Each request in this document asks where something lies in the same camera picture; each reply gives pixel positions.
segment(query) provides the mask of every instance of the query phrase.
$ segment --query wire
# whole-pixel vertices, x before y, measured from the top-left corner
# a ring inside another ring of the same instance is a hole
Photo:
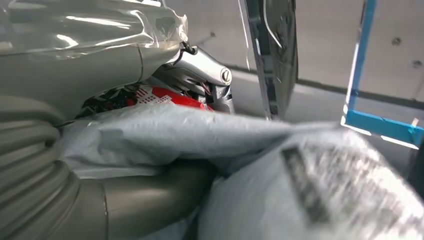
[[[269,35],[271,35],[271,37],[274,39],[275,43],[279,46],[279,48],[282,49],[283,47],[281,46],[281,43],[277,40],[276,36],[271,31],[270,26],[268,25],[268,19],[267,19],[267,0],[263,0],[263,18],[265,20],[265,26],[266,26],[266,29],[268,30]]]

